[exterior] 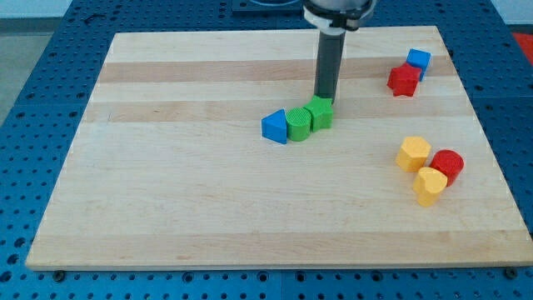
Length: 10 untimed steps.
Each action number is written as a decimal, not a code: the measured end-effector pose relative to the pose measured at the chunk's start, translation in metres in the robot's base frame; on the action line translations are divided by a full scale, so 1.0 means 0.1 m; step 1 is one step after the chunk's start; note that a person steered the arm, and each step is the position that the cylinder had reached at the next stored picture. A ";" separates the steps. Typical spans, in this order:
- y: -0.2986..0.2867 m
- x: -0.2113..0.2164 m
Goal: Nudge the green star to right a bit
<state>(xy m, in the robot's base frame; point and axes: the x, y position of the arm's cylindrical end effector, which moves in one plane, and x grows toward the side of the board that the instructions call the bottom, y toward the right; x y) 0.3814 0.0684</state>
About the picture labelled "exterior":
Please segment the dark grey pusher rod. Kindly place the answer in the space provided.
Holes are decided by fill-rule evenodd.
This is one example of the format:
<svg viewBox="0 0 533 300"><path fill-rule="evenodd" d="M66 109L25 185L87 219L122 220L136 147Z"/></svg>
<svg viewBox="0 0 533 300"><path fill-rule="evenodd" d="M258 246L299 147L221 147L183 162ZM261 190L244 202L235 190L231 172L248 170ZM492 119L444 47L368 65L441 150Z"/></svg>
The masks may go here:
<svg viewBox="0 0 533 300"><path fill-rule="evenodd" d="M316 58L314 94L335 102L345 33L328 35L320 32Z"/></svg>

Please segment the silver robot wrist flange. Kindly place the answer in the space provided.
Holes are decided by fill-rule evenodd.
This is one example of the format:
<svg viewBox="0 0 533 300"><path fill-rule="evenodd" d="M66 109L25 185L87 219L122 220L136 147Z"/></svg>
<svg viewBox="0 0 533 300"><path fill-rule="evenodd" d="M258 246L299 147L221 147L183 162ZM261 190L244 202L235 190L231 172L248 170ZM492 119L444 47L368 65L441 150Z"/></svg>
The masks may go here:
<svg viewBox="0 0 533 300"><path fill-rule="evenodd" d="M377 0L303 0L304 18L322 33L356 31L374 14Z"/></svg>

